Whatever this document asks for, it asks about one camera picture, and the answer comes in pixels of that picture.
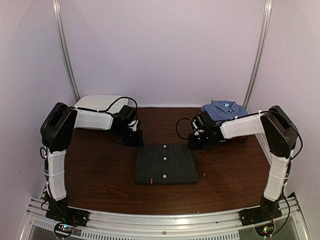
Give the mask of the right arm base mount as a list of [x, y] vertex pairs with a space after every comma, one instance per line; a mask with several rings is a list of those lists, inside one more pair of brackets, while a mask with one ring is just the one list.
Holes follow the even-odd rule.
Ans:
[[255, 233], [261, 238], [272, 238], [279, 233], [289, 220], [291, 207], [289, 202], [284, 200], [288, 213], [280, 227], [276, 227], [275, 219], [283, 216], [279, 202], [262, 202], [259, 206], [245, 208], [239, 212], [240, 221], [243, 227], [254, 225]]

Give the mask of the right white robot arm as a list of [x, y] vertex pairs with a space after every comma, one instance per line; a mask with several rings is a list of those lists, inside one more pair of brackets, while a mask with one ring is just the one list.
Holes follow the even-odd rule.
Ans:
[[264, 135], [267, 140], [271, 164], [268, 180], [263, 192], [262, 206], [256, 210], [259, 220], [268, 220], [275, 212], [273, 203], [279, 200], [283, 188], [290, 176], [297, 140], [301, 139], [299, 131], [288, 115], [279, 105], [268, 110], [260, 110], [246, 116], [214, 121], [207, 112], [201, 112], [191, 120], [192, 132], [187, 137], [187, 145], [193, 150], [204, 150], [217, 146], [224, 140]]

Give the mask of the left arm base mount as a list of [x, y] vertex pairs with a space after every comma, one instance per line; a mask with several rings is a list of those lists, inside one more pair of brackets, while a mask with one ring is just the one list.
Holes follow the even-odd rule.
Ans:
[[69, 207], [67, 200], [55, 201], [51, 197], [45, 196], [40, 207], [46, 212], [47, 219], [56, 221], [53, 233], [58, 239], [69, 238], [77, 227], [87, 226], [89, 212]]

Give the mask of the black pinstriped long sleeve shirt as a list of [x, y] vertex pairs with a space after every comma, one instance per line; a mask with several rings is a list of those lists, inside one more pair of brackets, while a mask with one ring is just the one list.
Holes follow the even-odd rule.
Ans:
[[196, 156], [185, 144], [151, 144], [137, 152], [134, 183], [137, 185], [196, 184]]

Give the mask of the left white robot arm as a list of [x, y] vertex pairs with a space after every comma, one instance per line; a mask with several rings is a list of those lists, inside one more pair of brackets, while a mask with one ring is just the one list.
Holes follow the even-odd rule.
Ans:
[[41, 142], [47, 150], [44, 175], [48, 182], [49, 195], [60, 201], [67, 197], [65, 188], [65, 157], [74, 129], [111, 131], [120, 137], [122, 144], [142, 147], [141, 122], [134, 119], [137, 111], [123, 105], [119, 112], [55, 104], [40, 128]]

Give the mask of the blue checked shirt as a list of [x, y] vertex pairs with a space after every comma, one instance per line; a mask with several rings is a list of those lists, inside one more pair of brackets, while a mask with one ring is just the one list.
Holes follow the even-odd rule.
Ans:
[[235, 117], [247, 116], [249, 113], [235, 101], [229, 100], [212, 100], [210, 104], [205, 104], [201, 107], [202, 112], [207, 112], [212, 120], [227, 121]]

